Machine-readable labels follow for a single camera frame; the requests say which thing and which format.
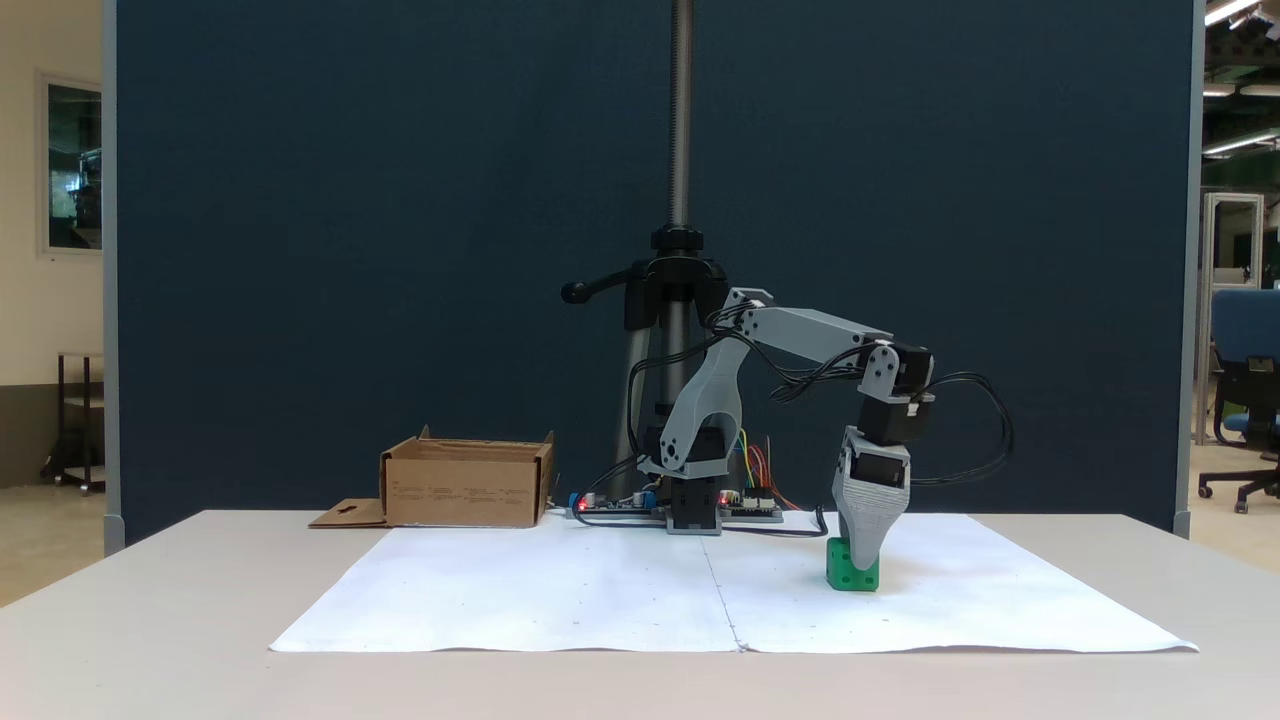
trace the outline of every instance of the gray 3d-printed arm link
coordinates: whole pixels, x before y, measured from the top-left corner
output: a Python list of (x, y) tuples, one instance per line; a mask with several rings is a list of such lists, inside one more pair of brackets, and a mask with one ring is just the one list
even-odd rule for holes
[[(892, 334), (852, 323), (817, 310), (780, 307), (773, 296), (758, 288), (733, 288), (724, 307), (751, 304), (741, 311), (741, 333), (759, 345), (799, 355), (814, 363), (860, 345), (890, 341)], [(712, 478), (728, 474), (728, 456), (741, 427), (742, 400), (737, 389), (737, 373), (750, 352), (746, 343), (726, 340), (707, 351), (707, 359), (676, 398), (663, 428), (660, 457), (643, 456), (639, 470), (678, 478)], [(897, 351), (883, 343), (874, 350), (878, 368), (900, 366)], [(852, 366), (851, 356), (842, 363)], [(859, 392), (884, 402), (909, 402), (893, 395), (893, 373), (877, 373), (872, 366), (859, 384)], [(723, 448), (718, 457), (689, 461), (699, 428), (719, 428)], [(881, 484), (858, 479), (854, 469), (863, 455), (876, 455), (901, 462), (901, 473)], [(854, 427), (845, 429), (840, 462), (832, 483), (832, 495), (841, 516), (841, 534), (854, 548), (854, 565), (860, 570), (872, 566), (890, 527), (906, 510), (910, 500), (910, 454), (902, 446), (878, 446), (861, 437)]]
[[(859, 323), (795, 307), (778, 307), (773, 296), (763, 290), (736, 287), (724, 300), (724, 307), (744, 304), (753, 307), (741, 313), (742, 336), (815, 363), (824, 363), (851, 347), (893, 336)], [(726, 340), (707, 351), (707, 359), (676, 398), (662, 432), (660, 457), (644, 456), (639, 469), (645, 473), (680, 478), (712, 478), (728, 474), (728, 456), (741, 427), (742, 400), (737, 389), (737, 372), (750, 352), (746, 343)], [(858, 357), (845, 363), (852, 366)], [(859, 387), (867, 395), (892, 398), (892, 378), (877, 379), (874, 388)], [(865, 379), (863, 386), (870, 386)], [(721, 429), (724, 446), (718, 457), (690, 462), (689, 452), (699, 428)]]

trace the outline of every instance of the tripod handle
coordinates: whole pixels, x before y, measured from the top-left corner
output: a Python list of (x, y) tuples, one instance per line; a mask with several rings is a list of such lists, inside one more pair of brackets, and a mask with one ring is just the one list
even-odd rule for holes
[(561, 300), (568, 302), (570, 305), (582, 305), (596, 292), (609, 290), (611, 287), (627, 282), (627, 270), (621, 270), (613, 273), (612, 275), (605, 275), (595, 282), (564, 283), (564, 287), (561, 288)]

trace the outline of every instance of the robotic arm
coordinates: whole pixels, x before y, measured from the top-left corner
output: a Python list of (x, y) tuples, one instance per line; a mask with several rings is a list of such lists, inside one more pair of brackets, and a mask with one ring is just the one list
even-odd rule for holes
[[(713, 318), (710, 332), (726, 336), (724, 341), (707, 350), (703, 365), (676, 398), (657, 446), (645, 448), (648, 455), (637, 461), (639, 470), (672, 482), (668, 532), (719, 533), (714, 496), (718, 478), (728, 474), (741, 427), (739, 368), (751, 343), (769, 346), (820, 363), (832, 374), (860, 377), (861, 414), (856, 427), (845, 429), (832, 495), (840, 510), (838, 539), (851, 548), (836, 551), (858, 571), (869, 571), (910, 500), (911, 457), (902, 443), (924, 430), (933, 402), (924, 393), (933, 355), (877, 328), (817, 310), (781, 307), (763, 290), (733, 288)], [(849, 582), (847, 574), (837, 575)]]

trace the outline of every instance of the window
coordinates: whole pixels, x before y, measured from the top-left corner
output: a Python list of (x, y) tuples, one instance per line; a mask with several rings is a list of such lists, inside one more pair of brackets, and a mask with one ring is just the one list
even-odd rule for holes
[(41, 74), (36, 83), (42, 252), (102, 250), (102, 92)]

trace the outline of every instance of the blue office chair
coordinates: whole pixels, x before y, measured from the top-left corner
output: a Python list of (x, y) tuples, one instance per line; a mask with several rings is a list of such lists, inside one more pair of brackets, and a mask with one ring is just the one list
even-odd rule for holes
[[(1222, 374), (1213, 397), (1213, 434), (1219, 442), (1265, 451), (1276, 460), (1280, 447), (1280, 291), (1220, 290), (1213, 295), (1213, 343)], [(1249, 409), (1222, 416), (1228, 402)], [(1222, 428), (1244, 433), (1244, 442), (1228, 442)], [(1201, 473), (1198, 493), (1213, 497), (1212, 482), (1247, 482), (1235, 498), (1235, 511), (1249, 511), (1249, 495), (1280, 496), (1280, 464), (1274, 470)]]

